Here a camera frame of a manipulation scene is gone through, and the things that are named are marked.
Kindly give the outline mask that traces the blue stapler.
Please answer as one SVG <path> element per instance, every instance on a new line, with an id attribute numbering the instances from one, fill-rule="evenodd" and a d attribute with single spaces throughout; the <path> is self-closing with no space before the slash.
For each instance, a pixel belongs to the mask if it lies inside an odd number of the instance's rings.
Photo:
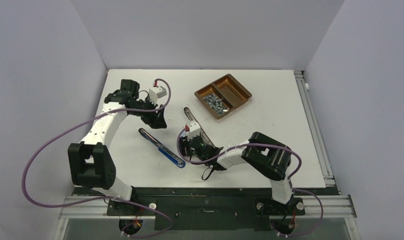
<path id="1" fill-rule="evenodd" d="M 172 150 L 170 150 L 163 143 L 157 140 L 154 136 L 149 134 L 144 128 L 139 128 L 138 132 L 143 138 L 156 146 L 158 151 L 178 168 L 182 169 L 186 166 L 186 162 L 184 160 L 182 160 L 178 155 L 176 155 Z"/>

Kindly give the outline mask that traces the silver black stapler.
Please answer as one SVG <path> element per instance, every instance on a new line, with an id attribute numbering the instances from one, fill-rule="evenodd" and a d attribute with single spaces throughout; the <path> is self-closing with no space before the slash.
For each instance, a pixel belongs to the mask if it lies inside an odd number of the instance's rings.
<path id="1" fill-rule="evenodd" d="M 189 121 L 185 125 L 185 132 L 188 140 L 191 140 L 195 137 L 201 137 L 202 140 L 209 146 L 215 147 L 213 142 L 210 140 L 210 138 L 207 136 L 199 122 L 196 120 L 196 118 L 193 116 L 192 112 L 188 107 L 185 107 L 183 109 L 184 114 L 187 116 Z"/>

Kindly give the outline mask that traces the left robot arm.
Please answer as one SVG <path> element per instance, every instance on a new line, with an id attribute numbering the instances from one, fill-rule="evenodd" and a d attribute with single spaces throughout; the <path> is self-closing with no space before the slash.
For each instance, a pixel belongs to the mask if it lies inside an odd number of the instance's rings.
<path id="1" fill-rule="evenodd" d="M 100 115 L 93 121 L 89 132 L 67 149 L 72 183 L 93 189 L 107 197 L 121 200 L 119 208 L 126 215 L 138 211 L 139 201 L 132 197 L 133 187 L 117 177 L 116 166 L 109 146 L 127 116 L 137 116 L 152 129 L 166 129 L 164 111 L 171 100 L 171 87 L 156 79 L 144 99 L 140 98 L 140 84 L 122 79 L 119 89 L 103 100 Z"/>

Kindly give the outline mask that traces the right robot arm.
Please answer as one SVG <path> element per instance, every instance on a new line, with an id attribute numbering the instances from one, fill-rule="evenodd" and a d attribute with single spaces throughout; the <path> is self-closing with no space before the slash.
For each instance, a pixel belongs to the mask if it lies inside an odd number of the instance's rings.
<path id="1" fill-rule="evenodd" d="M 269 179 L 273 209 L 279 214 L 285 214 L 292 208 L 293 190 L 288 170 L 292 154 L 287 145 L 256 131 L 248 140 L 225 149 L 209 145 L 200 135 L 189 138 L 184 134 L 178 138 L 177 149 L 190 159 L 196 157 L 206 161 L 212 158 L 204 163 L 212 172 L 249 164 Z"/>

